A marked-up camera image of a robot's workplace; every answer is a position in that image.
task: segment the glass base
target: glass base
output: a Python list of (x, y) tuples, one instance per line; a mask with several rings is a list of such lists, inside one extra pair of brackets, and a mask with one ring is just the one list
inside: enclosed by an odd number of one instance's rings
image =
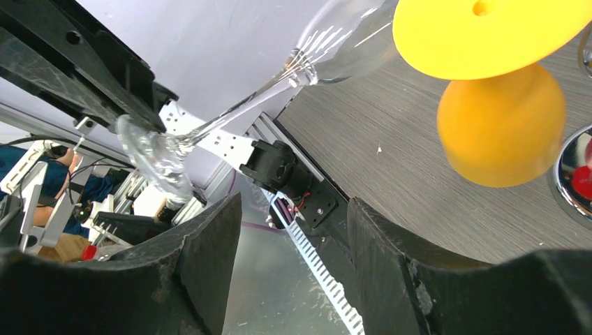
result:
[(170, 149), (171, 135), (146, 131), (129, 115), (117, 120), (117, 135), (132, 164), (174, 204), (191, 199), (193, 184), (185, 173), (184, 156)]

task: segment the white wall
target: white wall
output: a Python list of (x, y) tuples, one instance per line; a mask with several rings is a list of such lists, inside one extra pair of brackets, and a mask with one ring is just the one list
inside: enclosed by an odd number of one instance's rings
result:
[[(258, 89), (278, 72), (300, 32), (326, 0), (79, 0), (152, 68), (156, 80), (178, 94), (180, 104), (211, 119)], [(0, 102), (71, 128), (48, 104), (0, 80)], [(225, 129), (242, 134), (259, 113), (278, 111), (289, 96), (269, 101)], [(117, 137), (95, 129), (90, 138), (121, 150)], [(220, 160), (200, 151), (189, 172), (204, 184)]]
[[(13, 127), (9, 124), (0, 122), (0, 143), (8, 143), (20, 138), (28, 137), (29, 133), (19, 128)], [(22, 143), (16, 147), (28, 149), (32, 142)]]

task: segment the yellow silicone glass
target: yellow silicone glass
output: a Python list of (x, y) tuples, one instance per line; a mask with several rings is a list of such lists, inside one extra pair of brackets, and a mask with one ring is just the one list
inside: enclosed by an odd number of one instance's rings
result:
[(416, 70), (488, 78), (555, 52), (592, 21), (592, 0), (400, 0), (393, 36)]
[(557, 81), (538, 64), (483, 80), (452, 81), (438, 107), (449, 164), (489, 187), (526, 183), (557, 159), (567, 116)]

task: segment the white plastic part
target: white plastic part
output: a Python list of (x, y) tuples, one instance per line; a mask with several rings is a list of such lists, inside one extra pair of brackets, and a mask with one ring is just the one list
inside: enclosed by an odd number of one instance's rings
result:
[(0, 181), (0, 190), (2, 192), (11, 194), (16, 191), (20, 181), (29, 172), (29, 170), (35, 165), (37, 160), (45, 152), (45, 146), (43, 141), (35, 141), (33, 145), (24, 153), (21, 159), (13, 166), (12, 169), (6, 174), (6, 177)]
[[(91, 169), (87, 168), (90, 165), (89, 162), (92, 162), (89, 157), (81, 157), (78, 164), (71, 172), (72, 177), (70, 183), (77, 185), (87, 184), (88, 178), (91, 175)], [(42, 246), (49, 246), (50, 248), (56, 246), (61, 234), (64, 232), (68, 219), (72, 215), (75, 208), (75, 202), (80, 196), (80, 193), (71, 188), (62, 192), (57, 200), (54, 210), (52, 211), (50, 219), (45, 224), (43, 236), (39, 241)]]
[[(204, 124), (204, 121), (185, 111), (172, 101), (158, 114), (167, 128), (167, 133), (183, 135)], [(203, 139), (198, 146), (218, 156), (233, 169), (240, 172), (240, 166), (246, 164), (253, 153), (253, 139), (238, 136), (228, 131), (217, 130)]]
[(154, 218), (165, 206), (166, 196), (148, 185), (133, 202), (133, 214)]
[(225, 131), (216, 131), (199, 142), (198, 146), (222, 158), (233, 169), (240, 172), (253, 154), (253, 139), (237, 136)]
[(35, 210), (37, 210), (39, 195), (41, 195), (41, 187), (46, 172), (46, 162), (36, 163), (31, 169), (31, 172), (25, 176), (20, 186), (21, 188), (15, 192), (16, 196), (22, 198), (24, 208), (24, 217), (20, 226), (20, 233), (22, 235), (20, 242), (21, 251), (27, 249), (30, 236), (37, 238), (37, 241), (40, 241), (43, 237), (44, 229), (33, 226), (33, 217), (35, 215)]
[(92, 210), (91, 213), (89, 215), (89, 218), (83, 222), (81, 224), (82, 227), (84, 228), (89, 228), (89, 241), (92, 243), (94, 242), (100, 235), (101, 232), (99, 232), (97, 229), (94, 229), (94, 219), (96, 218), (97, 214), (100, 211), (106, 211), (109, 213), (113, 212), (113, 205), (114, 204), (114, 196), (113, 195), (107, 195), (107, 197), (104, 199), (103, 202), (97, 202), (97, 201), (93, 201), (92, 202)]

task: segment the person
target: person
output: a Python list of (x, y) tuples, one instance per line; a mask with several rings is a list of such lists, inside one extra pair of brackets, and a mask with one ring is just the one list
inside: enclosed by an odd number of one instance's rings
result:
[[(6, 177), (10, 169), (13, 168), (26, 152), (27, 150), (25, 149), (10, 145), (0, 147), (0, 180)], [(72, 149), (68, 149), (64, 156), (56, 158), (55, 160), (45, 156), (42, 156), (39, 160), (47, 162), (47, 172), (45, 174), (45, 179), (43, 180), (41, 194), (58, 200), (64, 192), (67, 192), (70, 175), (79, 163), (80, 157), (75, 155)], [(80, 199), (73, 200), (82, 204), (87, 204), (92, 201), (102, 202), (113, 188), (114, 180), (109, 176), (100, 178), (91, 175), (82, 191)], [(0, 200), (2, 200), (4, 196), (6, 196), (6, 194), (0, 191)], [(52, 206), (39, 204), (35, 210), (33, 225), (39, 227), (45, 226), (49, 221), (52, 212)], [(72, 216), (68, 220), (64, 232), (73, 235), (81, 235), (86, 238), (89, 236), (89, 230), (82, 227), (81, 223)]]

